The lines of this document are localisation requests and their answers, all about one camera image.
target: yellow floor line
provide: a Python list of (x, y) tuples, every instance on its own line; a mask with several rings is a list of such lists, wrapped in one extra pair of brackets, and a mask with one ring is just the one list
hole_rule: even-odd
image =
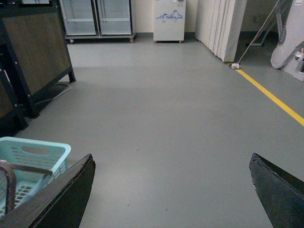
[(274, 103), (276, 103), (279, 107), (281, 107), (285, 112), (287, 112), (292, 118), (294, 118), (297, 122), (299, 122), (302, 126), (304, 126), (304, 118), (301, 117), (298, 113), (292, 110), (290, 107), (285, 105), (282, 101), (280, 101), (276, 96), (274, 96), (271, 92), (261, 86), (256, 80), (250, 77), (242, 70), (237, 70), (245, 79), (251, 82), (256, 88), (258, 88), (262, 93), (268, 96)]

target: electrical cord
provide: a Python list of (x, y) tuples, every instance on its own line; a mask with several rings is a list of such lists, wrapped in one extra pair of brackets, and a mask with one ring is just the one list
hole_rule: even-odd
[(270, 12), (270, 14), (268, 15), (268, 17), (266, 18), (264, 24), (262, 25), (262, 27), (260, 28), (260, 30), (257, 32), (256, 36), (253, 38), (253, 40), (251, 41), (251, 43), (248, 45), (246, 51), (244, 52), (244, 54), (242, 55), (242, 57), (239, 59), (239, 61), (237, 62), (237, 64), (240, 63), (240, 61), (242, 60), (242, 58), (245, 56), (245, 54), (247, 53), (247, 51), (249, 50), (250, 46), (253, 44), (253, 42), (255, 42), (256, 38), (260, 35), (260, 32), (262, 31), (263, 27), (265, 26), (265, 24), (267, 23), (268, 19), (270, 18), (270, 16), (272, 15), (272, 13), (275, 11), (276, 6), (278, 5), (280, 1), (278, 0), (275, 4), (275, 6), (273, 7), (272, 11)]
[(72, 87), (70, 87), (69, 85), (66, 85), (66, 84), (61, 84), (61, 83), (56, 84), (56, 86), (60, 86), (60, 85), (61, 85), (61, 86), (65, 86), (65, 87), (67, 87), (68, 89), (62, 91), (60, 94), (58, 94), (57, 96), (54, 96), (53, 98), (50, 98), (50, 99), (43, 100), (43, 101), (40, 101), (40, 102), (38, 102), (38, 103), (35, 103), (35, 105), (38, 105), (38, 104), (41, 104), (41, 103), (44, 103), (44, 102), (48, 102), (48, 101), (52, 101), (52, 100), (54, 100), (54, 99), (56, 99), (56, 98), (62, 96), (63, 94), (67, 93), (68, 91), (70, 91), (70, 90), (72, 89)]

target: epoxy floor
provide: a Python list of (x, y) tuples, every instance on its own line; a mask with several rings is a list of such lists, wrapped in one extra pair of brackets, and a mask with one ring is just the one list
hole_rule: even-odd
[[(93, 155), (81, 228), (272, 227), (249, 161), (304, 180), (303, 126), (195, 40), (68, 48), (77, 82), (15, 136)], [(254, 54), (243, 70), (304, 116), (304, 84)]]

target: plastic laundry basket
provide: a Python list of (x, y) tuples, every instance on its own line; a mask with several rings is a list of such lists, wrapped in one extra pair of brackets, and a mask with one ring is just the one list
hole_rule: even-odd
[[(43, 174), (14, 171), (17, 178), (15, 208), (67, 170), (67, 156), (70, 151), (71, 147), (63, 143), (0, 138), (0, 160), (53, 172), (52, 176), (43, 182)], [(6, 177), (0, 172), (0, 216), (5, 213), (6, 193)]]

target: white chest freezer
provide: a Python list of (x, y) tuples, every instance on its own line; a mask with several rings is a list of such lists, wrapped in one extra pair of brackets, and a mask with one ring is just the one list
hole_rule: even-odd
[(156, 41), (184, 40), (186, 0), (154, 0), (154, 33)]

